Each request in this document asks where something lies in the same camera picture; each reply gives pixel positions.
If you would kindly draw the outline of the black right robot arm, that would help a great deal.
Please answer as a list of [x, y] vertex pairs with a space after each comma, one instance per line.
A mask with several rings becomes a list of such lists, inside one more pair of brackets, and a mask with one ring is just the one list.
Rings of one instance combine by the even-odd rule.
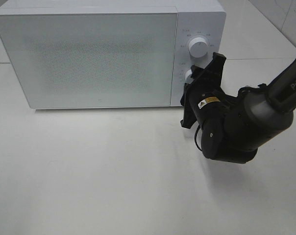
[[260, 146], [288, 129], [296, 108], [296, 59], [271, 83], [242, 87], [236, 96], [221, 87], [226, 58], [214, 53], [205, 67], [191, 67], [191, 83], [185, 83], [183, 119], [189, 129], [198, 124], [196, 147], [207, 159], [244, 164]]

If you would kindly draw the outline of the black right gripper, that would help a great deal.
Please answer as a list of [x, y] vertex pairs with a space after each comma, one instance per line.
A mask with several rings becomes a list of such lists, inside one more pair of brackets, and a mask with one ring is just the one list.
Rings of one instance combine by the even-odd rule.
[[207, 127], [223, 129], [226, 106], [222, 99], [225, 93], [221, 89], [222, 73], [226, 57], [214, 52], [212, 61], [206, 68], [191, 66], [191, 83], [184, 84], [181, 127], [190, 129], [195, 122], [201, 129]]

